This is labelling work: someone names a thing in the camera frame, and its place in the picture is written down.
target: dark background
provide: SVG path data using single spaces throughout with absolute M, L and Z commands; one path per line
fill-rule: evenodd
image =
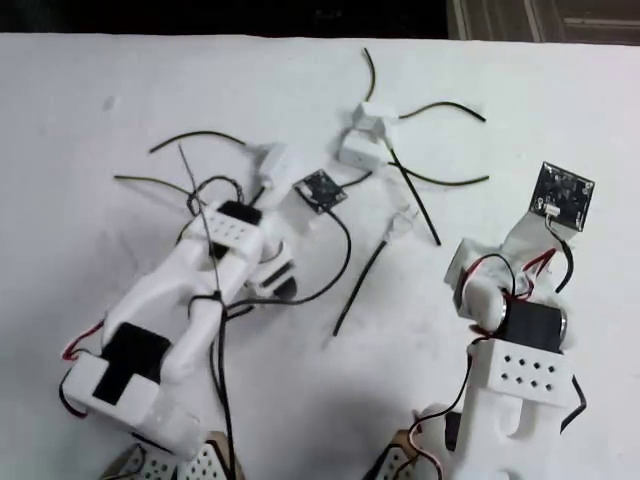
M 0 0 L 0 31 L 447 38 L 445 0 Z

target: white connector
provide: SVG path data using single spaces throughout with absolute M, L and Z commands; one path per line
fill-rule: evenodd
M 267 146 L 267 153 L 258 169 L 260 184 L 265 188 L 276 188 L 289 177 L 290 170 L 291 157 L 286 144 L 278 142 Z
M 386 105 L 362 102 L 353 112 L 353 128 L 363 131 L 372 131 L 376 121 L 381 119 L 397 120 L 396 111 Z
M 387 231 L 384 233 L 384 240 L 391 243 L 409 233 L 417 216 L 418 210 L 411 205 L 398 210 L 389 221 Z
M 391 161 L 391 155 L 384 143 L 370 133 L 351 130 L 340 146 L 338 160 L 365 172 L 375 172 Z

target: black wire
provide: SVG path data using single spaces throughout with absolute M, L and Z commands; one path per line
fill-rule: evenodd
M 233 426 L 231 423 L 231 408 L 229 407 L 229 395 L 227 392 L 227 381 L 224 374 L 224 342 L 227 330 L 227 309 L 222 310 L 220 321 L 220 331 L 218 332 L 218 378 L 220 382 L 220 400 L 224 409 L 224 420 L 227 425 L 227 440 L 229 441 L 229 464 L 231 470 L 231 480 L 236 480 L 236 449 L 233 443 Z
M 373 266 L 374 262 L 378 258 L 378 255 L 380 255 L 382 250 L 384 250 L 384 247 L 386 247 L 387 245 L 388 245 L 388 242 L 386 240 L 382 240 L 378 244 L 378 247 L 374 250 L 374 252 L 371 255 L 371 257 L 369 258 L 369 260 L 367 261 L 367 264 L 364 266 L 364 269 L 362 270 L 362 273 L 358 277 L 358 281 L 356 282 L 355 287 L 353 287 L 353 291 L 351 292 L 351 295 L 349 296 L 349 299 L 347 300 L 347 303 L 342 308 L 342 312 L 340 313 L 340 316 L 338 317 L 338 321 L 336 322 L 336 326 L 333 328 L 333 336 L 334 337 L 338 336 L 338 332 L 340 332 L 340 327 L 342 327 L 342 322 L 344 322 L 344 319 L 347 317 L 347 314 L 349 313 L 349 310 L 351 309 L 351 305 L 353 305 L 354 300 L 358 296 L 358 292 L 360 291 L 360 288 L 362 287 L 362 284 L 364 283 L 364 279 L 368 275 L 369 270 L 371 270 L 371 267 Z
M 187 198 L 187 208 L 191 212 L 191 215 L 193 215 L 194 217 L 197 215 L 197 213 L 193 209 L 193 200 L 196 198 L 197 194 L 201 193 L 202 190 L 204 190 L 210 183 L 215 181 L 223 181 L 230 184 L 236 191 L 236 200 L 240 203 L 244 203 L 244 191 L 242 190 L 242 186 L 236 180 L 224 175 L 214 175 L 213 177 L 209 177 L 204 182 L 200 183 L 200 185 L 198 185 L 198 187 L 193 192 L 187 192 L 187 195 L 189 196 Z M 200 202 L 203 205 L 206 205 L 206 203 L 203 202 L 202 199 L 200 200 Z
M 232 320 L 234 318 L 238 318 L 238 317 L 242 317 L 243 315 L 247 315 L 248 313 L 251 313 L 254 310 L 255 307 L 253 306 L 248 306 L 247 308 L 244 308 L 236 313 L 232 313 L 230 315 L 227 316 L 227 321 Z M 214 349 L 215 349 L 215 340 L 213 342 L 211 342 L 211 345 L 209 346 L 209 370 L 211 372 L 211 378 L 213 379 L 213 386 L 216 390 L 216 395 L 218 396 L 218 399 L 220 400 L 222 398 L 222 395 L 220 394 L 220 383 L 218 382 L 218 377 L 216 375 L 216 369 L 213 363 L 213 355 L 214 355 Z
M 422 112 L 424 112 L 426 110 L 429 110 L 431 108 L 434 108 L 434 107 L 453 107 L 453 108 L 457 108 L 459 110 L 462 110 L 463 112 L 468 113 L 469 115 L 473 116 L 474 118 L 477 118 L 481 122 L 486 122 L 487 121 L 486 118 L 484 118 L 479 113 L 474 112 L 469 107 L 465 107 L 464 105 L 460 105 L 459 103 L 455 103 L 455 102 L 435 102 L 435 103 L 430 103 L 429 105 L 425 105 L 424 107 L 420 107 L 419 109 L 414 110 L 411 113 L 406 113 L 404 115 L 400 115 L 398 118 L 400 120 L 406 120 L 407 118 L 411 118 L 411 117 L 414 117 L 416 115 L 419 115 Z
M 133 175 L 114 175 L 113 176 L 114 180 L 133 180 L 133 181 L 137 181 L 137 182 L 151 182 L 151 183 L 157 183 L 159 185 L 164 185 L 165 187 L 169 187 L 169 188 L 173 188 L 174 190 L 177 190 L 181 193 L 184 193 L 185 195 L 190 195 L 191 192 L 189 192 L 188 190 L 185 190 L 184 188 L 175 185 L 171 182 L 167 182 L 165 180 L 160 180 L 159 178 L 153 178 L 153 177 L 136 177 Z
M 153 147 L 151 150 L 149 150 L 149 153 L 155 153 L 158 150 L 160 150 L 161 148 L 166 147 L 170 143 L 176 142 L 178 140 L 182 140 L 183 138 L 195 137 L 195 136 L 199 136 L 199 135 L 214 135 L 216 137 L 226 138 L 227 140 L 231 140 L 232 142 L 236 142 L 237 144 L 242 145 L 243 147 L 247 146 L 247 142 L 242 141 L 239 138 L 236 138 L 236 137 L 234 137 L 232 135 L 228 135 L 226 133 L 217 132 L 215 130 L 198 130 L 196 132 L 187 132 L 187 133 L 182 133 L 180 135 L 176 135 L 175 137 L 171 137 L 170 139 L 165 140 L 164 142 L 162 142 L 162 143 L 156 145 L 155 147 Z
M 564 429 L 567 428 L 571 422 L 573 422 L 578 416 L 587 409 L 587 397 L 585 397 L 582 388 L 580 388 L 580 384 L 578 383 L 578 379 L 574 375 L 571 379 L 571 383 L 573 384 L 573 388 L 576 390 L 578 394 L 578 398 L 580 399 L 580 405 L 573 412 L 571 412 L 567 418 L 562 421 L 562 426 L 560 427 L 560 433 L 564 432 Z
M 476 260 L 476 262 L 483 262 L 484 260 L 486 260 L 487 258 L 499 258 L 500 260 L 502 260 L 502 262 L 507 266 L 507 269 L 509 270 L 509 274 L 511 275 L 511 296 L 515 297 L 516 296 L 516 274 L 513 271 L 513 267 L 511 266 L 511 264 L 509 263 L 509 260 L 507 260 L 504 256 L 502 256 L 499 253 L 487 253 L 486 255 L 481 256 L 480 258 L 478 258 Z
M 138 449 L 140 450 L 140 456 L 142 458 L 140 459 L 140 464 L 134 471 L 121 473 L 118 475 L 109 475 L 108 477 L 101 477 L 101 480 L 124 480 L 125 478 L 135 477 L 140 472 L 142 472 L 142 469 L 144 468 L 144 464 L 147 462 L 147 451 L 144 448 L 142 448 L 142 445 L 140 445 L 139 443 L 136 443 L 136 447 L 138 447 Z
M 566 242 L 566 240 L 560 237 L 560 235 L 558 235 L 558 233 L 555 230 L 553 230 L 553 228 L 551 228 L 551 221 L 552 221 L 551 217 L 547 217 L 545 219 L 545 226 L 547 227 L 547 230 L 553 236 L 553 238 L 555 238 L 558 241 L 558 243 L 560 243 L 560 246 L 562 247 L 562 252 L 564 253 L 564 256 L 567 258 L 567 273 L 565 274 L 564 278 L 560 282 L 560 285 L 556 287 L 556 293 L 560 293 L 562 290 L 564 290 L 564 287 L 567 286 L 567 284 L 569 283 L 569 280 L 571 280 L 571 277 L 573 276 L 573 267 L 574 267 L 573 252 L 571 251 L 571 247 L 569 247 L 569 244 Z
M 65 373 L 64 377 L 62 377 L 62 380 L 60 380 L 60 384 L 58 385 L 58 398 L 60 398 L 60 402 L 62 403 L 62 406 L 65 408 L 67 412 L 69 412 L 71 415 L 73 415 L 76 418 L 84 419 L 87 417 L 88 413 L 81 412 L 80 410 L 74 408 L 67 400 L 67 397 L 65 397 L 64 390 L 62 389 L 64 385 L 64 381 L 67 379 L 70 373 L 71 373 L 71 369 L 67 370 L 67 373 Z
M 424 203 L 422 203 L 422 199 L 420 198 L 420 195 L 418 195 L 418 191 L 416 190 L 416 187 L 413 185 L 413 182 L 409 178 L 409 175 L 407 175 L 407 171 L 405 170 L 405 168 L 400 163 L 400 160 L 398 159 L 398 156 L 396 155 L 396 152 L 393 150 L 393 148 L 391 148 L 391 145 L 387 144 L 387 148 L 389 148 L 389 151 L 391 152 L 391 156 L 393 157 L 393 161 L 394 161 L 395 165 L 400 169 L 400 173 L 402 174 L 402 177 L 404 178 L 404 181 L 407 183 L 407 186 L 409 187 L 409 190 L 411 190 L 411 193 L 413 194 L 413 198 L 416 199 L 416 202 L 418 203 L 418 207 L 420 208 L 420 211 L 422 212 L 422 216 L 427 221 L 427 225 L 429 226 L 429 230 L 431 230 L 431 235 L 433 236 L 433 239 L 435 240 L 436 245 L 441 246 L 442 242 L 440 241 L 440 237 L 438 236 L 438 232 L 436 232 L 436 227 L 433 226 L 433 223 L 431 222 L 431 218 L 429 217 L 429 214 L 427 213 L 427 209 L 424 207 Z
M 182 158 L 182 163 L 184 164 L 184 168 L 189 175 L 189 180 L 191 180 L 191 185 L 193 186 L 193 194 L 195 196 L 196 201 L 198 202 L 198 214 L 202 217 L 202 223 L 204 225 L 204 232 L 207 236 L 207 243 L 209 245 L 209 257 L 211 257 L 211 261 L 213 262 L 213 271 L 216 276 L 216 290 L 220 289 L 220 276 L 218 275 L 218 260 L 215 254 L 215 247 L 213 242 L 211 241 L 211 232 L 209 231 L 209 222 L 207 221 L 207 216 L 204 214 L 204 207 L 202 206 L 202 200 L 200 200 L 200 195 L 198 194 L 198 187 L 196 186 L 196 179 L 193 176 L 193 171 L 189 166 L 189 162 L 187 161 L 187 157 L 182 150 L 182 145 L 178 144 L 178 150 L 180 151 L 180 157 Z
M 403 464 L 401 464 L 398 467 L 398 470 L 396 470 L 396 473 L 393 475 L 393 478 L 391 480 L 398 480 L 400 478 L 400 474 L 402 473 L 402 471 L 407 468 L 409 465 L 411 465 L 413 463 L 414 459 L 410 458 L 409 460 L 407 460 L 406 462 L 404 462 Z
M 339 185 L 339 187 L 343 189 L 348 187 L 353 187 L 354 185 L 364 182 L 371 175 L 373 175 L 373 172 L 367 172 L 363 176 L 356 178 L 352 182 L 347 182 L 347 183 L 343 183 L 342 185 Z
M 316 298 L 328 292 L 338 282 L 338 280 L 340 280 L 345 270 L 347 269 L 347 265 L 349 265 L 349 260 L 351 260 L 352 244 L 351 244 L 351 234 L 349 233 L 349 229 L 347 228 L 347 226 L 342 222 L 342 220 L 340 220 L 340 218 L 338 218 L 338 216 L 332 210 L 327 210 L 326 212 L 340 226 L 340 228 L 344 232 L 345 237 L 347 239 L 347 253 L 345 255 L 344 262 L 342 264 L 342 267 L 340 267 L 340 271 L 338 271 L 338 273 L 331 279 L 331 281 L 327 283 L 324 287 L 322 287 L 320 290 L 318 290 L 316 293 L 297 299 L 297 300 L 295 299 L 281 300 L 278 298 L 247 298 L 245 300 L 238 300 L 237 302 L 229 305 L 229 309 L 233 309 L 243 305 L 302 305 L 303 303 L 307 303 L 312 300 L 315 300 Z
M 389 165 L 393 167 L 398 167 L 394 162 L 389 162 Z M 484 175 L 482 177 L 472 178 L 470 180 L 462 180 L 460 182 L 447 182 L 444 180 L 436 180 L 435 178 L 425 177 L 424 175 L 416 173 L 413 170 L 409 170 L 407 167 L 403 167 L 403 168 L 404 168 L 404 171 L 407 172 L 412 177 L 416 177 L 420 180 L 433 183 L 435 185 L 442 185 L 444 187 L 464 187 L 467 185 L 474 185 L 476 183 L 486 182 L 487 180 L 489 180 L 489 175 Z
M 369 54 L 369 50 L 364 49 L 364 56 L 367 59 L 367 65 L 369 65 L 369 72 L 371 72 L 371 84 L 369 85 L 369 91 L 367 92 L 367 96 L 364 97 L 364 101 L 368 102 L 371 100 L 371 96 L 373 95 L 373 91 L 376 89 L 376 66 L 373 64 L 373 59 Z
M 265 187 L 260 187 L 260 190 L 258 190 L 258 192 L 255 194 L 255 196 L 249 202 L 249 206 L 250 207 L 253 207 L 253 206 L 255 206 L 256 203 L 258 203 L 258 200 L 260 200 L 260 198 L 262 198 L 262 195 L 264 194 L 264 191 L 265 191 Z

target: circuit board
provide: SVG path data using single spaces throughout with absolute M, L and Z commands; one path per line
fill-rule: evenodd
M 318 214 L 331 210 L 347 199 L 347 194 L 324 170 L 313 172 L 296 183 L 293 188 Z
M 587 218 L 595 182 L 544 162 L 531 197 L 529 211 L 545 216 L 547 206 L 558 211 L 553 221 L 581 232 Z

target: cable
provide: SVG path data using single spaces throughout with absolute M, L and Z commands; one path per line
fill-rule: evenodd
M 258 190 L 258 192 L 255 194 L 255 196 L 249 202 L 249 206 L 250 207 L 253 207 L 253 206 L 255 206 L 256 203 L 258 203 L 258 200 L 260 200 L 260 198 L 262 198 L 262 195 L 264 194 L 265 190 L 266 190 L 265 187 L 260 187 L 260 190 Z
M 405 168 L 400 163 L 400 160 L 398 159 L 398 156 L 396 155 L 396 152 L 391 147 L 391 145 L 389 145 L 388 142 L 387 142 L 387 148 L 391 152 L 391 156 L 393 157 L 393 161 L 394 161 L 395 165 L 400 169 L 400 173 L 402 174 L 402 177 L 404 178 L 404 181 L 407 183 L 407 186 L 409 187 L 409 190 L 411 190 L 411 193 L 413 194 L 413 197 L 416 199 L 416 202 L 418 203 L 418 207 L 420 208 L 420 211 L 422 212 L 422 216 L 426 220 L 427 225 L 429 226 L 429 230 L 431 230 L 431 235 L 433 236 L 433 239 L 435 240 L 436 245 L 441 246 L 442 242 L 440 241 L 440 237 L 438 236 L 438 232 L 436 232 L 436 228 L 433 226 L 433 223 L 431 222 L 431 218 L 429 217 L 429 214 L 427 213 L 427 209 L 424 207 L 424 203 L 422 203 L 422 199 L 420 198 L 420 195 L 418 195 L 418 191 L 416 190 L 416 187 L 413 185 L 413 182 L 411 181 L 411 179 L 407 175 L 407 171 L 405 170 Z
M 65 408 L 65 410 L 67 410 L 67 412 L 69 412 L 71 415 L 73 415 L 76 418 L 84 419 L 87 417 L 88 412 L 82 412 L 77 408 L 73 407 L 67 400 L 67 397 L 65 397 L 64 390 L 62 389 L 62 386 L 64 385 L 64 381 L 67 379 L 70 373 L 71 373 L 71 369 L 67 370 L 67 373 L 65 373 L 64 377 L 62 377 L 62 380 L 60 380 L 60 384 L 58 385 L 58 398 L 60 398 L 60 402 L 62 403 L 62 406 Z
M 149 153 L 155 153 L 158 150 L 160 150 L 161 148 L 166 147 L 167 145 L 169 145 L 170 143 L 176 142 L 178 140 L 182 140 L 183 138 L 188 138 L 188 137 L 196 137 L 199 135 L 214 135 L 216 137 L 221 137 L 221 138 L 226 138 L 227 140 L 231 140 L 232 142 L 236 142 L 239 145 L 242 145 L 243 147 L 247 146 L 247 142 L 240 140 L 239 138 L 236 138 L 232 135 L 228 135 L 226 133 L 222 133 L 222 132 L 217 132 L 215 130 L 198 130 L 196 132 L 187 132 L 187 133 L 182 133 L 180 135 L 176 135 L 175 137 L 171 137 L 168 140 L 165 140 L 164 142 L 156 145 L 155 147 L 153 147 L 151 150 L 149 150 Z
M 340 267 L 340 270 L 331 279 L 331 281 L 329 281 L 329 283 L 327 283 L 324 287 L 322 287 L 316 293 L 297 299 L 297 300 L 296 299 L 281 300 L 278 298 L 247 298 L 244 300 L 238 300 L 237 302 L 229 305 L 230 310 L 243 305 L 302 305 L 303 303 L 311 302 L 312 300 L 315 300 L 321 295 L 324 295 L 338 282 L 338 280 L 340 280 L 345 270 L 347 269 L 347 265 L 349 265 L 349 260 L 351 260 L 351 246 L 352 246 L 351 234 L 349 233 L 349 229 L 347 228 L 347 226 L 342 222 L 342 220 L 340 220 L 340 218 L 338 218 L 338 216 L 332 210 L 326 210 L 326 212 L 327 212 L 327 215 L 333 218 L 333 220 L 335 220 L 338 226 L 342 229 L 347 240 L 347 253 L 345 255 L 342 267 Z
M 371 84 L 369 85 L 369 91 L 367 92 L 367 96 L 364 97 L 364 101 L 368 102 L 371 100 L 371 96 L 373 95 L 373 91 L 376 89 L 376 66 L 373 64 L 373 59 L 369 54 L 369 50 L 364 49 L 364 56 L 367 59 L 367 65 L 369 65 L 369 72 L 371 72 Z
M 469 115 L 471 115 L 474 118 L 477 118 L 478 120 L 480 120 L 481 122 L 486 122 L 487 119 L 484 118 L 482 115 L 480 115 L 477 112 L 474 112 L 473 110 L 471 110 L 469 107 L 465 107 L 464 105 L 461 105 L 459 103 L 456 102 L 435 102 L 435 103 L 430 103 L 429 105 L 425 105 L 424 107 L 420 107 L 417 110 L 414 110 L 411 113 L 406 113 L 404 115 L 400 115 L 398 118 L 400 120 L 406 120 L 408 118 L 411 117 L 415 117 L 416 115 L 421 114 L 422 112 L 429 110 L 431 108 L 434 107 L 453 107 L 453 108 L 457 108 L 459 110 L 462 110 L 463 112 L 468 113 Z
M 193 209 L 193 200 L 195 199 L 196 192 L 200 194 L 202 190 L 204 190 L 210 183 L 215 181 L 223 181 L 230 184 L 236 191 L 236 200 L 240 203 L 244 203 L 244 191 L 242 190 L 242 186 L 237 181 L 235 181 L 233 178 L 225 177 L 224 175 L 214 175 L 213 177 L 209 177 L 204 182 L 200 183 L 200 185 L 198 185 L 198 188 L 196 188 L 193 192 L 187 192 L 187 194 L 189 195 L 189 198 L 187 198 L 187 208 L 191 212 L 191 215 L 193 215 L 194 217 L 197 216 L 195 210 Z M 200 200 L 200 202 L 203 205 L 206 205 L 206 203 L 202 200 Z
M 378 256 L 382 252 L 382 250 L 384 250 L 384 247 L 386 247 L 388 244 L 389 243 L 386 240 L 382 240 L 378 244 L 378 247 L 374 250 L 374 252 L 371 255 L 371 257 L 369 258 L 369 260 L 367 261 L 367 264 L 364 266 L 364 269 L 362 270 L 362 273 L 358 277 L 358 281 L 356 282 L 356 286 L 353 287 L 353 291 L 351 292 L 351 295 L 349 296 L 349 299 L 347 300 L 347 303 L 342 308 L 342 312 L 340 313 L 340 316 L 338 317 L 338 321 L 336 322 L 336 326 L 333 328 L 333 336 L 334 337 L 338 336 L 338 332 L 340 331 L 340 327 L 342 327 L 342 322 L 344 322 L 344 319 L 347 317 L 347 314 L 349 313 L 349 310 L 351 309 L 351 305 L 353 304 L 353 301 L 356 299 L 356 296 L 358 295 L 358 292 L 360 291 L 360 288 L 362 287 L 362 284 L 364 283 L 364 279 L 366 278 L 367 274 L 369 273 L 369 270 L 371 270 L 371 267 L 373 266 L 374 262 L 376 261 L 376 259 L 378 258 Z
M 394 162 L 389 162 L 388 165 L 398 167 L 398 165 L 396 165 Z M 407 167 L 402 168 L 404 168 L 404 171 L 412 177 L 423 180 L 425 182 L 433 183 L 435 185 L 441 185 L 443 187 L 465 187 L 467 185 L 475 185 L 476 183 L 486 182 L 490 178 L 489 175 L 483 175 L 482 177 L 471 178 L 469 180 L 462 180 L 459 182 L 447 182 L 445 180 L 436 180 L 435 178 L 425 177 L 424 175 L 414 172 L 413 170 L 409 170 Z
M 88 330 L 78 335 L 74 340 L 69 342 L 69 344 L 66 347 L 64 347 L 64 349 L 62 350 L 62 353 L 60 354 L 60 358 L 62 358 L 62 360 L 67 360 L 67 361 L 76 361 L 78 359 L 77 355 L 75 355 L 76 353 L 79 353 L 80 351 L 88 352 L 88 350 L 84 348 L 76 348 L 78 343 L 80 343 L 85 338 L 88 338 L 94 333 L 96 333 L 103 326 L 104 326 L 104 319 L 100 320 L 93 327 L 89 328 Z
M 400 474 L 409 466 L 413 463 L 414 459 L 410 458 L 409 460 L 407 460 L 406 462 L 404 462 L 403 464 L 401 464 L 398 467 L 398 470 L 396 470 L 396 473 L 393 475 L 393 478 L 391 480 L 398 480 L 400 478 Z
M 191 192 L 189 192 L 188 190 L 185 190 L 184 188 L 179 187 L 178 185 L 175 185 L 175 184 L 173 184 L 171 182 L 167 182 L 165 180 L 160 180 L 159 178 L 135 177 L 133 175 L 114 175 L 113 179 L 114 180 L 125 180 L 125 181 L 133 180 L 133 181 L 138 181 L 138 182 L 157 183 L 159 185 L 164 185 L 165 187 L 173 188 L 174 190 L 177 190 L 178 192 L 184 193 L 185 195 L 191 195 Z
M 117 475 L 109 475 L 108 477 L 100 477 L 100 480 L 123 480 L 125 478 L 135 477 L 140 472 L 142 472 L 142 469 L 144 468 L 144 464 L 147 462 L 147 451 L 144 448 L 142 448 L 142 445 L 140 445 L 139 443 L 136 443 L 136 447 L 140 449 L 140 456 L 142 458 L 140 459 L 140 464 L 134 471 L 127 472 L 127 473 L 119 473 Z
M 227 426 L 227 440 L 229 441 L 229 465 L 231 469 L 231 480 L 236 480 L 236 450 L 233 443 L 233 426 L 231 423 L 231 408 L 229 407 L 229 395 L 227 392 L 227 382 L 224 374 L 224 342 L 227 330 L 227 309 L 222 309 L 220 321 L 220 332 L 218 333 L 218 378 L 220 389 L 220 400 L 224 409 L 224 420 Z
M 191 171 L 189 162 L 187 162 L 187 157 L 185 156 L 184 151 L 182 150 L 181 144 L 178 144 L 178 150 L 180 151 L 180 157 L 182 158 L 182 163 L 184 163 L 184 168 L 187 170 L 187 174 L 189 175 L 189 179 L 191 180 L 191 185 L 193 185 L 193 195 L 195 196 L 195 199 L 198 202 L 198 208 L 199 208 L 198 213 L 202 217 L 202 223 L 204 224 L 204 232 L 207 235 L 207 244 L 209 245 L 209 256 L 211 257 L 211 261 L 213 262 L 213 270 L 216 276 L 216 290 L 220 290 L 220 277 L 218 275 L 218 259 L 216 258 L 213 242 L 211 241 L 211 232 L 209 231 L 209 222 L 207 221 L 207 217 L 204 214 L 202 200 L 200 200 L 198 187 L 196 186 L 196 179 L 193 176 L 193 172 Z
M 565 428 L 567 428 L 571 424 L 571 422 L 578 418 L 578 416 L 587 409 L 587 397 L 584 396 L 584 392 L 582 391 L 582 388 L 580 388 L 580 384 L 578 383 L 578 379 L 575 375 L 571 379 L 571 383 L 573 384 L 573 388 L 578 394 L 580 405 L 562 421 L 560 433 L 564 432 Z
M 343 183 L 342 185 L 339 185 L 339 187 L 342 188 L 342 189 L 345 189 L 345 188 L 348 188 L 348 187 L 353 187 L 354 185 L 358 185 L 359 183 L 364 182 L 371 175 L 373 175 L 373 172 L 367 172 L 364 175 L 362 175 L 361 177 L 356 178 L 352 182 L 347 182 L 347 183 Z
M 486 259 L 494 258 L 494 257 L 502 260 L 502 262 L 507 266 L 507 269 L 509 269 L 509 274 L 511 275 L 511 296 L 515 297 L 516 296 L 516 274 L 514 273 L 513 268 L 511 267 L 511 264 L 509 263 L 509 261 L 499 253 L 488 253 L 478 258 L 475 262 L 473 262 L 465 272 L 466 276 L 462 281 L 462 285 L 460 286 L 460 291 L 464 289 L 464 286 L 469 281 L 471 274 L 476 271 L 476 269 L 480 266 L 480 264 L 484 262 Z
M 564 256 L 567 257 L 567 273 L 560 282 L 560 285 L 556 287 L 556 293 L 560 293 L 562 290 L 564 290 L 564 287 L 567 286 L 569 280 L 571 280 L 571 277 L 573 276 L 573 253 L 571 252 L 569 244 L 563 238 L 561 238 L 560 235 L 558 235 L 558 233 L 551 227 L 551 221 L 551 216 L 547 215 L 544 220 L 544 226 L 547 227 L 547 230 L 549 230 L 549 233 L 553 236 L 553 238 L 555 238 L 558 243 L 560 243 L 562 252 L 564 253 Z
M 476 343 L 483 340 L 487 340 L 487 337 L 477 338 L 472 342 L 472 345 L 475 345 Z M 409 431 L 407 432 L 409 445 L 411 445 L 411 447 L 413 447 L 413 449 L 416 452 L 418 452 L 418 455 L 426 458 L 433 464 L 433 466 L 436 469 L 436 473 L 438 475 L 438 480 L 443 479 L 442 465 L 433 454 L 427 452 L 426 450 L 421 449 L 418 445 L 416 445 L 413 439 L 413 436 L 415 434 L 415 431 L 422 425 L 423 422 L 426 422 L 427 420 L 432 420 L 434 418 L 442 417 L 447 413 L 453 411 L 454 408 L 456 408 L 456 405 L 458 405 L 458 403 L 460 402 L 460 399 L 462 398 L 462 394 L 464 393 L 464 389 L 467 386 L 467 382 L 469 381 L 469 375 L 471 374 L 472 363 L 473 363 L 473 358 L 471 357 L 471 355 L 467 355 L 467 371 L 464 375 L 464 380 L 462 381 L 462 386 L 460 387 L 460 391 L 458 392 L 458 395 L 456 396 L 456 399 L 453 401 L 453 403 L 449 405 L 447 408 L 445 408 L 444 410 L 442 410 L 441 412 L 432 413 L 430 415 L 425 415 L 424 417 L 418 418 L 415 422 L 413 422 L 411 427 L 409 427 Z
M 242 317 L 243 315 L 247 315 L 248 313 L 251 313 L 253 310 L 255 309 L 255 307 L 253 307 L 252 305 L 248 306 L 247 308 L 244 308 L 242 310 L 240 310 L 239 312 L 236 313 L 232 313 L 230 315 L 227 316 L 227 321 L 233 319 L 233 318 L 237 318 L 237 317 Z M 213 363 L 213 355 L 214 355 L 214 349 L 215 349 L 215 340 L 213 342 L 211 342 L 211 345 L 209 346 L 209 371 L 211 372 L 211 378 L 213 379 L 213 386 L 216 390 L 216 395 L 218 396 L 218 399 L 220 400 L 222 398 L 222 395 L 220 393 L 220 383 L 218 382 L 218 377 L 216 376 L 216 369 Z

